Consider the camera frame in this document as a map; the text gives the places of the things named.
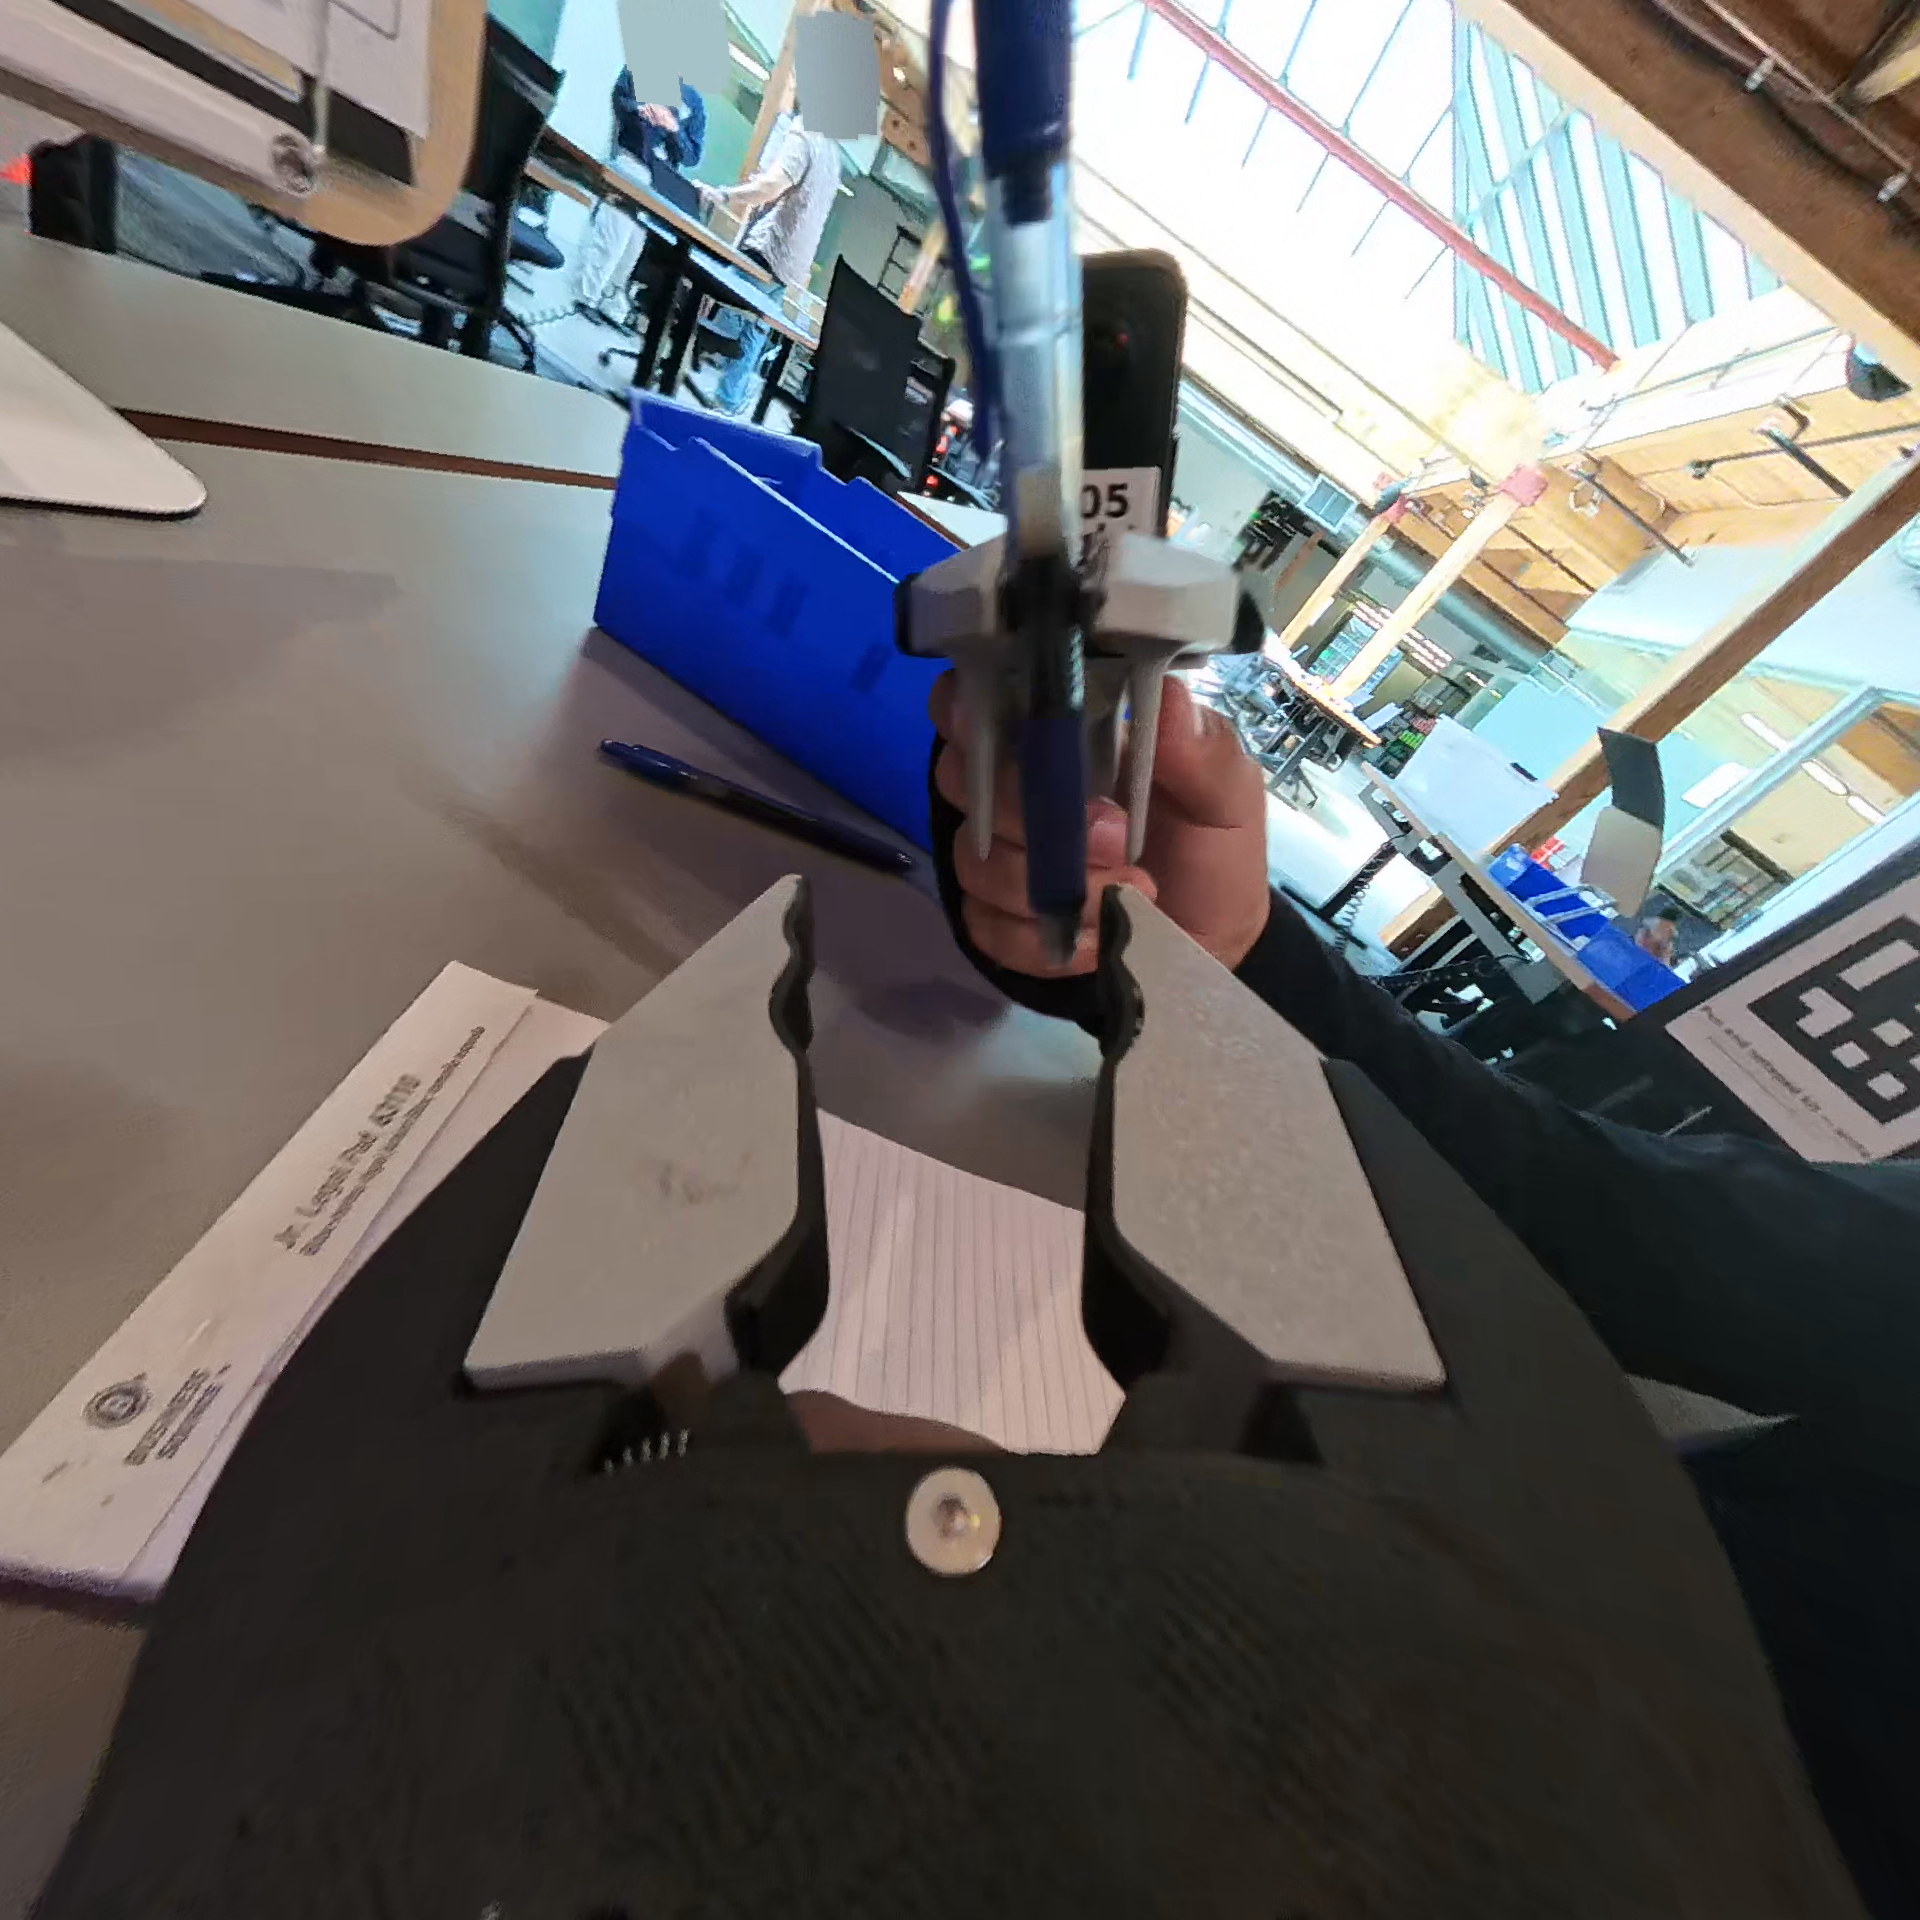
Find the white metal stand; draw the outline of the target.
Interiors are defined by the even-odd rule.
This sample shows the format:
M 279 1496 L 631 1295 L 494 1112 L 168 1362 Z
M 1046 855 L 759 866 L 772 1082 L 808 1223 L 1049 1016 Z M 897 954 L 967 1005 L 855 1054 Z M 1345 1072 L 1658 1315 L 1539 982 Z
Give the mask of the white metal stand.
M 183 522 L 204 483 L 75 376 L 2 326 L 2 502 Z

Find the grey desk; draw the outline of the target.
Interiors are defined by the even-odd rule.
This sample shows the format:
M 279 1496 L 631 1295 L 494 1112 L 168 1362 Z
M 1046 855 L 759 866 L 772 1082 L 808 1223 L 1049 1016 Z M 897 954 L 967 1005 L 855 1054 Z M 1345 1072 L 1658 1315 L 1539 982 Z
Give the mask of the grey desk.
M 456 483 L 223 456 L 204 522 L 4 528 L 4 1451 L 448 964 L 603 1023 L 684 959 Z M 958 1039 L 930 900 L 812 895 L 817 1104 L 1087 1173 Z M 782 1380 L 479 1389 L 464 1359 L 585 1070 L 548 1068 L 303 1340 L 144 1603 L 118 1719 L 34 1759 L 36 1916 L 1857 1916 L 1738 1584 L 1587 1318 L 1348 1064 L 1335 1101 L 1447 1367 L 1179 1367 L 1087 1223 L 1088 1453 L 819 1451 Z
M 628 412 L 122 256 L 2 236 L 2 317 L 163 439 L 571 490 L 617 483 Z

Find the person's dark jacket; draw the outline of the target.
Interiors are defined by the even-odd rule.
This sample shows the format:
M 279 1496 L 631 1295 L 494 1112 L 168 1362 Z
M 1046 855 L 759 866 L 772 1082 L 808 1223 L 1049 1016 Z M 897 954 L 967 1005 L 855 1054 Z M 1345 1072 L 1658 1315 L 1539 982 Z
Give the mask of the person's dark jacket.
M 1680 1459 L 1863 1906 L 1916 1918 L 1916 1447 L 1774 1424 L 1686 1444 Z

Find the black white marker sign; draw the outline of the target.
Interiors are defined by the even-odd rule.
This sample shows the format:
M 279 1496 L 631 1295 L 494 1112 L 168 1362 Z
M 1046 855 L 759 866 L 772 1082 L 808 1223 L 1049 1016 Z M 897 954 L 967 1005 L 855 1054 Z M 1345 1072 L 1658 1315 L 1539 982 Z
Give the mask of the black white marker sign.
M 1913 1162 L 1918 878 L 1719 967 L 1667 1037 L 1809 1162 Z

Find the wooden background desk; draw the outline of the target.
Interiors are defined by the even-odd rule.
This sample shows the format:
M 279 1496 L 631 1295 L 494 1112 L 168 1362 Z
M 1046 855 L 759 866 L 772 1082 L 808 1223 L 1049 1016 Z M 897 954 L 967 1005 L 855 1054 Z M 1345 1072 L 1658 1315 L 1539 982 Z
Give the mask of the wooden background desk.
M 1363 798 L 1386 831 L 1387 846 L 1393 846 L 1398 855 L 1404 860 L 1412 860 L 1419 853 L 1439 855 L 1439 863 L 1432 868 L 1432 885 L 1451 907 L 1456 926 L 1465 930 L 1480 949 L 1480 956 L 1491 968 L 1495 994 L 1518 994 L 1524 1004 L 1539 1005 L 1556 990 L 1571 987 L 1600 1011 L 1606 1020 L 1618 1023 L 1635 1016 L 1620 999 L 1593 982 L 1593 976 L 1578 962 L 1556 933 L 1561 922 L 1550 924 L 1535 918 L 1522 903 L 1504 895 L 1491 882 L 1488 868 L 1495 858 L 1512 846 L 1522 848 L 1522 844 L 1512 844 L 1495 853 L 1476 853 L 1447 828 L 1427 823 L 1412 804 L 1404 799 L 1400 789 L 1379 774 L 1368 779 Z M 1556 874 L 1578 885 L 1580 866 L 1571 874 Z M 1618 918 L 1616 911 L 1600 903 L 1595 894 L 1588 894 L 1584 887 L 1580 888 L 1593 900 L 1595 915 L 1618 924 L 1641 949 L 1646 949 L 1640 936 L 1641 918 Z

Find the wooden support post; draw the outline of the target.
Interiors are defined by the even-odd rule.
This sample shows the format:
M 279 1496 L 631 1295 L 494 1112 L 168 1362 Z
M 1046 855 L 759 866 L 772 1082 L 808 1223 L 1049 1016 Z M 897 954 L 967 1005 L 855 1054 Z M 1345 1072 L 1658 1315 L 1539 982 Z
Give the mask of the wooden support post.
M 1692 642 L 1662 652 L 1662 667 L 1606 726 L 1659 746 L 1729 687 L 1791 626 L 1842 587 L 1918 514 L 1918 453 L 1874 472 L 1772 567 L 1750 567 L 1739 594 Z
M 1471 658 L 1527 670 L 1550 652 L 1550 635 L 1515 619 L 1512 607 L 1467 574 L 1432 584 L 1451 536 L 1417 514 L 1401 486 L 1361 500 L 1316 477 L 1300 496 L 1268 492 L 1262 525 L 1273 558 L 1256 564 L 1242 556 L 1251 594 L 1265 606 L 1265 655 L 1294 658 L 1305 672 L 1331 680 L 1321 662 L 1335 631 L 1366 612 L 1370 631 L 1415 604 L 1410 629 L 1430 655 Z

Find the black office chair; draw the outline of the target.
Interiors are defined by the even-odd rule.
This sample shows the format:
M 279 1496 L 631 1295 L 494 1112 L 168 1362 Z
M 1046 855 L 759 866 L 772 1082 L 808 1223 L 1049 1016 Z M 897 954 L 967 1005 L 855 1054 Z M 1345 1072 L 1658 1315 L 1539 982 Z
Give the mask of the black office chair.
M 833 477 L 864 477 L 887 496 L 920 493 L 953 371 L 953 356 L 923 343 L 915 314 L 840 258 L 795 432 Z
M 489 362 L 494 336 L 512 336 L 521 366 L 538 368 L 535 334 L 508 308 L 521 180 L 561 93 L 561 74 L 526 40 L 487 20 L 473 140 L 463 190 L 426 230 L 394 247 L 319 240 L 315 283 L 342 291 L 344 314 L 372 330 L 417 326 L 422 344 Z

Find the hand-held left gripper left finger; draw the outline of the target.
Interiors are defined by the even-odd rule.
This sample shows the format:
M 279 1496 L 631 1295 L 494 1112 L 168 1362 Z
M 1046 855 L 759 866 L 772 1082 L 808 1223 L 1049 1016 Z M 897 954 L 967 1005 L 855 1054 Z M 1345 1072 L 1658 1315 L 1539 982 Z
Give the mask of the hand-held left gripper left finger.
M 585 1056 L 464 1359 L 479 1389 L 779 1379 L 831 1298 L 812 895 L 785 876 Z

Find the blue gel pen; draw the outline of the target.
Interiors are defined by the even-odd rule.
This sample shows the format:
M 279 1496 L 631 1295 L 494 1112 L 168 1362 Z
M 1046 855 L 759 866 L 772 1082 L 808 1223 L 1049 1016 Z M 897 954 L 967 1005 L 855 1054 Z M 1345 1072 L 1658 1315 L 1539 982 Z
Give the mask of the blue gel pen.
M 746 783 L 706 772 L 684 759 L 660 754 L 641 742 L 607 739 L 600 742 L 602 762 L 626 776 L 635 776 L 656 790 L 696 799 L 710 808 L 756 826 L 803 848 L 817 848 L 843 858 L 867 871 L 911 876 L 918 860 L 891 844 L 831 820 L 817 812 L 763 795 Z
M 1030 898 L 1072 949 L 1088 876 L 1088 701 L 1079 486 L 1084 471 L 1084 275 L 1072 240 L 1072 8 L 972 7 L 987 288 L 982 296 L 952 180 L 945 69 L 952 4 L 936 4 L 930 147 L 977 383 L 977 430 L 999 448 L 1004 533 L 1041 548 L 1041 862 Z

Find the grey folded cardboard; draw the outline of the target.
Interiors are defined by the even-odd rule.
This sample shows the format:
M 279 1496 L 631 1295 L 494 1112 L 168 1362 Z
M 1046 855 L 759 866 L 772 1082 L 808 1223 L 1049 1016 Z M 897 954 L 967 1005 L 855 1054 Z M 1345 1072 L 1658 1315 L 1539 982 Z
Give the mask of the grey folded cardboard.
M 1578 885 L 1633 922 L 1665 853 L 1665 768 L 1658 742 L 1643 736 L 1600 726 L 1598 742 L 1609 790 L 1591 826 Z

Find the blue plastic bin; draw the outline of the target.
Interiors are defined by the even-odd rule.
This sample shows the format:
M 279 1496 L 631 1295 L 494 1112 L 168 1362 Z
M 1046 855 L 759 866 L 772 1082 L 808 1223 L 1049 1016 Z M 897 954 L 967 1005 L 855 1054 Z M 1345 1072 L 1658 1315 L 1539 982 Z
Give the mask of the blue plastic bin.
M 929 694 L 897 587 L 956 556 L 803 439 L 656 394 L 631 399 L 595 623 L 803 772 L 930 846 Z

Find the person's right forearm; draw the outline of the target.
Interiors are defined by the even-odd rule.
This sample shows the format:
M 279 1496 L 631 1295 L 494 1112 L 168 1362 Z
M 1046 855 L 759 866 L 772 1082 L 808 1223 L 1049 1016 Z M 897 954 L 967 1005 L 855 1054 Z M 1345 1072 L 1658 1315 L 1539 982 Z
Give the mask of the person's right forearm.
M 1633 1376 L 1854 1450 L 1916 1451 L 1913 1164 L 1826 1165 L 1572 1111 L 1400 1013 L 1257 880 L 1236 976 L 1354 1064 L 1539 1258 Z

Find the white storage box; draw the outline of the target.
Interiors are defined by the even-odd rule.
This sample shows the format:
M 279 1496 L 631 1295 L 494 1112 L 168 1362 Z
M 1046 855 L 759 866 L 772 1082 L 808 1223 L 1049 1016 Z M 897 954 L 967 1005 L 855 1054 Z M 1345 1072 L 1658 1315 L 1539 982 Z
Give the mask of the white storage box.
M 1430 823 L 1484 846 L 1556 798 L 1502 747 L 1449 716 L 1432 720 L 1425 742 L 1395 774 L 1393 787 Z

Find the white lined legal pad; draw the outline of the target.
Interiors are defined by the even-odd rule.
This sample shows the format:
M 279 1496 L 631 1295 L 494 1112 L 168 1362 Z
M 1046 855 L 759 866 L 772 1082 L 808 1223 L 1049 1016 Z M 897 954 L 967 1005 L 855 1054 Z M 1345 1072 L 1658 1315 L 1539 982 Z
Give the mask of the white lined legal pad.
M 2 1460 L 2 1573 L 144 1603 L 345 1284 L 603 1023 L 448 964 Z M 820 1115 L 833 1294 L 785 1389 L 1088 1453 L 1120 1388 L 1082 1318 L 1084 1218 Z

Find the person's right hand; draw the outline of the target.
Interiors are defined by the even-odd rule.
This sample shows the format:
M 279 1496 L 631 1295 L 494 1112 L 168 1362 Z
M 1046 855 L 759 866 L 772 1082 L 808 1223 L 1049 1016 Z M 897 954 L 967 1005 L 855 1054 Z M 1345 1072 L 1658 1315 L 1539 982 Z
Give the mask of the person's right hand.
M 929 699 L 940 739 L 934 795 L 958 812 L 952 891 L 972 950 L 1023 976 L 1087 976 L 1097 964 L 1097 903 L 1113 885 L 1156 900 L 1159 911 L 1235 968 L 1268 915 L 1267 790 L 1231 720 L 1167 676 L 1159 699 L 1146 830 L 1132 851 L 1132 815 L 1115 799 L 1088 804 L 1087 900 L 1072 949 L 1046 930 L 1030 898 L 1030 834 L 1016 759 L 996 763 L 995 789 L 977 779 L 977 741 L 956 675 Z

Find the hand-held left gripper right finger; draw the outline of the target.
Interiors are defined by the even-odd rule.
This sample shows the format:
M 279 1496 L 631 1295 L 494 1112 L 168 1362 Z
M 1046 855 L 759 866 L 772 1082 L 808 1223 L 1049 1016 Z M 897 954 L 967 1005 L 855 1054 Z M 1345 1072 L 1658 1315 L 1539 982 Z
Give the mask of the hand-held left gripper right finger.
M 1110 1235 L 1179 1367 L 1423 1394 L 1447 1383 L 1316 1046 L 1134 887 L 1103 903 L 1095 1152 Z

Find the long background desk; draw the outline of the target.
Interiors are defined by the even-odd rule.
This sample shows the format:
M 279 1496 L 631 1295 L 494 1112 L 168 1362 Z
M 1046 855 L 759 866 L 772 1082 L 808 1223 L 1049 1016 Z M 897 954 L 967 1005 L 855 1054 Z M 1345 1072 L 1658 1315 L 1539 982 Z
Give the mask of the long background desk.
M 759 383 L 753 421 L 772 404 L 778 382 L 799 351 L 817 351 L 824 308 L 812 294 L 788 291 L 759 261 L 711 230 L 688 198 L 660 196 L 652 186 L 626 179 L 615 165 L 590 155 L 553 127 L 544 127 L 523 174 L 538 186 L 585 204 L 620 204 L 647 232 L 646 258 L 656 262 L 656 288 L 646 310 L 639 347 L 607 347 L 607 359 L 634 359 L 634 387 L 674 397 L 688 366 L 705 304 L 761 319 L 775 340 L 775 359 Z

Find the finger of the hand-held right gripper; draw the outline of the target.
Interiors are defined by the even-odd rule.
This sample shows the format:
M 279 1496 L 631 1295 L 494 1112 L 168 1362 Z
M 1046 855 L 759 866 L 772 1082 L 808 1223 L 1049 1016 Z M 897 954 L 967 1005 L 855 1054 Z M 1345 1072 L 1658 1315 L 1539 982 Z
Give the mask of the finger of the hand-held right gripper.
M 1041 862 L 1034 826 L 1041 772 L 1041 548 L 978 544 L 911 575 L 897 590 L 899 648 L 942 658 L 964 725 L 964 818 L 984 858 L 1002 813 L 1002 776 L 1016 782 L 1016 820 L 1030 862 Z
M 1129 866 L 1146 851 L 1167 676 L 1262 646 L 1265 619 L 1228 562 L 1139 533 L 1104 544 L 1084 626 L 1088 790 L 1123 804 Z

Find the wooden sign board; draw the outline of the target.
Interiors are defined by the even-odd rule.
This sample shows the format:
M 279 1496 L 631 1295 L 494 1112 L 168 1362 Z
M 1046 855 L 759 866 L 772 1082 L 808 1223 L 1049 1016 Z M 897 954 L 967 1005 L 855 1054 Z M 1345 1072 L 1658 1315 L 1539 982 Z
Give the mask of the wooden sign board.
M 4 3 L 4 103 L 356 247 L 433 226 L 473 154 L 480 3 Z

